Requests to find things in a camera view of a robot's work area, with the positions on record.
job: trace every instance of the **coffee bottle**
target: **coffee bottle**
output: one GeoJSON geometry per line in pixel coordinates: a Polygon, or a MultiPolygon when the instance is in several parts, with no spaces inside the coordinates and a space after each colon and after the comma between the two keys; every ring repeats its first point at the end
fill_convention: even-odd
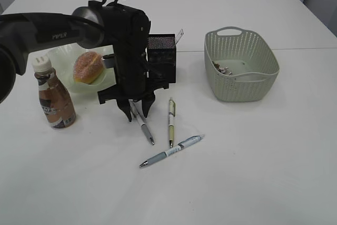
{"type": "Polygon", "coordinates": [[[50,126],[65,128],[74,123],[76,114],[68,90],[57,78],[51,60],[40,56],[32,61],[38,81],[38,98],[50,126]]]}

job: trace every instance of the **white pen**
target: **white pen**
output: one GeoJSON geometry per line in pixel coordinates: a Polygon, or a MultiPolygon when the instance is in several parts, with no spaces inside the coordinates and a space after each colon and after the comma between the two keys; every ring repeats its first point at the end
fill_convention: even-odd
{"type": "Polygon", "coordinates": [[[137,119],[139,126],[141,126],[141,129],[143,133],[145,134],[147,140],[150,142],[150,144],[154,145],[153,136],[151,135],[151,132],[149,131],[147,125],[145,124],[142,117],[140,116],[139,111],[136,107],[136,104],[132,100],[130,100],[130,108],[131,108],[131,112],[133,116],[137,119]]]}
{"type": "Polygon", "coordinates": [[[170,148],[169,150],[163,151],[161,153],[159,153],[158,155],[155,155],[149,159],[147,159],[145,162],[141,163],[141,165],[139,165],[139,168],[145,167],[145,166],[149,166],[151,164],[154,164],[156,162],[159,162],[165,158],[167,158],[168,156],[181,151],[189,146],[192,146],[194,143],[200,142],[203,138],[205,137],[204,134],[202,135],[195,135],[192,136],[188,139],[186,139],[185,141],[182,141],[180,143],[178,143],[177,146],[170,148]]]}
{"type": "Polygon", "coordinates": [[[168,141],[170,144],[170,148],[173,147],[173,142],[174,142],[174,117],[175,117],[175,103],[172,99],[172,97],[170,98],[170,100],[168,101],[168,141]]]}

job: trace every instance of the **basket handle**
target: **basket handle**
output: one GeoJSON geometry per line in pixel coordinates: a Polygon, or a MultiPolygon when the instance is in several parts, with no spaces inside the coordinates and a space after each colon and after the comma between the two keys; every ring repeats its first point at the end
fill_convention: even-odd
{"type": "Polygon", "coordinates": [[[247,31],[247,30],[245,30],[245,29],[242,29],[242,28],[239,28],[239,27],[236,27],[236,26],[226,26],[226,27],[223,27],[223,28],[219,28],[219,29],[217,29],[217,30],[214,30],[212,33],[216,33],[216,35],[217,36],[226,36],[226,35],[218,35],[218,32],[220,32],[220,31],[223,31],[223,30],[229,30],[229,29],[231,29],[231,30],[238,30],[238,31],[241,31],[241,32],[245,32],[245,31],[247,31]]]}
{"type": "Polygon", "coordinates": [[[244,74],[233,76],[233,78],[236,82],[263,82],[269,79],[271,76],[273,75],[262,74],[258,72],[250,72],[250,73],[244,73],[244,74]],[[241,77],[245,77],[245,76],[256,76],[256,80],[252,80],[252,81],[240,80],[241,77]]]}

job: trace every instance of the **white bottle cap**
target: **white bottle cap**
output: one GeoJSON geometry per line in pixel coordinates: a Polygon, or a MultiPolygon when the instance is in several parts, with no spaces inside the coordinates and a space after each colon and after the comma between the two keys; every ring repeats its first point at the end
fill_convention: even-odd
{"type": "Polygon", "coordinates": [[[35,72],[45,72],[52,68],[52,62],[47,56],[39,56],[32,60],[32,66],[35,72]]]}

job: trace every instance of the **plate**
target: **plate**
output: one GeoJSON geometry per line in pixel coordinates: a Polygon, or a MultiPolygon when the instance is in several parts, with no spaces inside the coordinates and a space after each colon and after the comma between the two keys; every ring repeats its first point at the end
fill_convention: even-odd
{"type": "Polygon", "coordinates": [[[85,52],[93,51],[98,54],[112,54],[112,46],[97,47],[87,50],[76,43],[56,47],[47,52],[46,56],[52,62],[57,77],[61,80],[68,91],[72,93],[89,93],[104,90],[116,84],[114,69],[104,71],[91,84],[75,82],[73,79],[73,68],[77,58],[85,52]]]}

